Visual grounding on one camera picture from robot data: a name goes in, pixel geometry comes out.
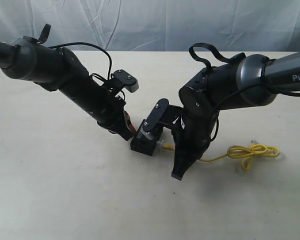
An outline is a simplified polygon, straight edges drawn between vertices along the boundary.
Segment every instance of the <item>yellow cable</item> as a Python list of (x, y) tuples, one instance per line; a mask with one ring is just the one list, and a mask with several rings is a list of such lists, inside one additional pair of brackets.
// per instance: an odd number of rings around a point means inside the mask
[[(169, 151), (175, 150), (175, 148), (171, 144), (165, 142), (161, 144), (161, 147)], [(241, 146), (241, 145), (233, 145), (229, 147), (226, 153), (223, 155), (217, 156), (212, 159), (200, 158), (199, 161), (209, 163), (228, 156), (229, 158), (232, 159), (242, 159), (241, 168), (244, 171), (248, 171), (251, 168), (252, 159), (254, 156), (275, 158), (279, 156), (279, 154), (280, 154), (280, 149), (275, 146), (264, 145), (252, 141), (249, 147)]]

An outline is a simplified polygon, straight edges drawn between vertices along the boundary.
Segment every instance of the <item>coiled yellow cable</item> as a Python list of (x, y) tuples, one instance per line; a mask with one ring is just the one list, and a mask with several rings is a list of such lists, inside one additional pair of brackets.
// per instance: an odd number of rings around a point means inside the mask
[[(159, 144), (161, 148), (174, 151), (175, 148), (169, 144), (162, 142)], [(275, 146), (264, 145), (257, 143), (256, 141), (251, 141), (249, 147), (241, 146), (241, 145), (233, 145), (228, 148), (225, 154), (217, 156), (212, 159), (203, 159), (200, 158), (199, 161), (209, 163), (214, 162), (216, 160), (222, 159), (224, 157), (229, 157), (232, 159), (242, 159), (241, 161), (241, 168), (244, 171), (248, 171), (252, 165), (252, 159), (254, 156), (261, 156), (261, 157), (268, 157), (268, 158), (275, 158), (280, 155), (280, 149)]]

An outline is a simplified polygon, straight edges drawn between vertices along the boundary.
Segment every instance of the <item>white table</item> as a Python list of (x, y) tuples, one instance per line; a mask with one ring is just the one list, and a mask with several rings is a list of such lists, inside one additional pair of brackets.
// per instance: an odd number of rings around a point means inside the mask
[[(76, 54), (106, 75), (102, 53)], [(157, 100), (180, 105), (178, 90), (203, 67), (187, 52), (110, 54), (113, 70), (138, 78), (125, 108), (136, 127)], [(173, 143), (167, 129), (163, 139)], [(256, 160), (249, 172), (229, 158), (196, 162), (178, 181), (173, 152), (133, 152), (62, 93), (0, 71), (0, 240), (300, 240), (300, 98), (221, 112), (204, 156), (251, 139), (278, 146), (281, 157)]]

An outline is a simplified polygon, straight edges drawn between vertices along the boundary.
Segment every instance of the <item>robotic arm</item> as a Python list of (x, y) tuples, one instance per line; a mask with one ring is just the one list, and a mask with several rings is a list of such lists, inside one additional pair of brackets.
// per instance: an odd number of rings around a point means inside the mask
[[(207, 48), (226, 64), (212, 67), (196, 55), (194, 47)], [(175, 142), (171, 175), (178, 180), (216, 138), (220, 110), (265, 106), (277, 94), (300, 97), (300, 92), (294, 92), (300, 91), (300, 52), (272, 60), (244, 53), (229, 59), (206, 43), (194, 44), (189, 52), (206, 67), (179, 90), (183, 108), (169, 105), (165, 98), (159, 100), (131, 142), (132, 150), (152, 156), (163, 127), (171, 129)]]
[[(124, 70), (111, 73), (112, 60), (102, 48), (90, 43), (75, 42), (58, 46), (42, 46), (46, 42), (51, 26), (46, 24), (39, 39), (24, 36), (12, 45), (0, 42), (0, 68), (12, 79), (34, 82), (45, 90), (60, 90), (65, 96), (93, 117), (99, 126), (119, 134), (126, 141), (136, 130), (124, 110), (126, 104), (118, 93), (123, 88), (131, 93), (138, 88), (138, 81)], [(99, 74), (89, 75), (76, 55), (66, 48), (70, 45), (88, 45), (104, 52), (109, 58), (107, 79)], [(93, 80), (103, 81), (99, 85)]]

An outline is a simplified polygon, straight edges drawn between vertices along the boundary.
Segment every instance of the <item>white backdrop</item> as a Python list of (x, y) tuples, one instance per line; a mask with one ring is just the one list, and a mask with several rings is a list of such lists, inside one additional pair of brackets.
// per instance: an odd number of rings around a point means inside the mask
[[(300, 0), (0, 0), (0, 41), (86, 41), (114, 51), (299, 51)], [(73, 49), (88, 50), (77, 46)]]

